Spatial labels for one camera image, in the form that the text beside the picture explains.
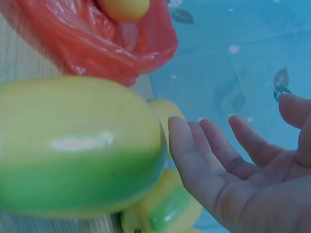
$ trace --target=finger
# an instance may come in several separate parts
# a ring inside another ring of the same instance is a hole
[[[220,167],[220,170],[214,170],[214,172],[219,174],[226,182],[233,182],[239,180],[239,178],[227,173],[225,168],[215,157],[201,126],[196,122],[188,122],[188,125],[191,129],[196,149],[203,158],[207,168],[210,170],[214,170],[215,167]]]
[[[230,117],[229,124],[240,145],[259,167],[267,166],[279,153],[285,151],[268,143],[242,117]]]
[[[279,101],[284,121],[301,129],[311,111],[311,100],[284,92]]]
[[[298,149],[295,160],[301,166],[311,167],[311,115],[309,115],[301,129],[298,139]]]
[[[226,182],[213,171],[222,165],[207,167],[196,150],[190,126],[183,119],[173,116],[169,120],[169,137],[172,158],[175,161],[185,188],[213,213],[218,195]]]
[[[228,143],[225,135],[210,120],[200,122],[210,147],[227,172],[246,180],[259,170],[258,167],[247,163]]]

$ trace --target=yellow fruit in bag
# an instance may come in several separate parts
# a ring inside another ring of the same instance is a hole
[[[105,14],[117,22],[136,22],[150,8],[150,0],[97,0]]]

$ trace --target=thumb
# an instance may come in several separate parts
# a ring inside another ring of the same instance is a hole
[[[284,121],[301,129],[311,111],[311,100],[284,92],[279,101]]]
[[[301,129],[295,159],[300,165],[311,167],[311,115],[307,117]]]
[[[288,124],[301,129],[295,155],[296,162],[311,167],[311,100],[283,93],[279,109]]]

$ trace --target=blue tablecloth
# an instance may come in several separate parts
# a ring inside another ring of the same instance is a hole
[[[284,123],[277,101],[282,91],[311,98],[311,1],[168,4],[179,49],[151,74],[155,97],[175,102],[188,120],[214,120],[247,161],[227,121],[232,114],[246,118],[272,143],[295,149],[299,131]],[[206,211],[195,227],[227,232]]]

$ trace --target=leaf pattern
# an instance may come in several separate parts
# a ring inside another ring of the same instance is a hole
[[[177,9],[172,12],[172,17],[175,21],[184,24],[194,24],[194,19],[192,14],[183,9]]]
[[[277,86],[287,87],[290,83],[290,78],[286,68],[278,71],[273,78],[273,85],[276,88]]]

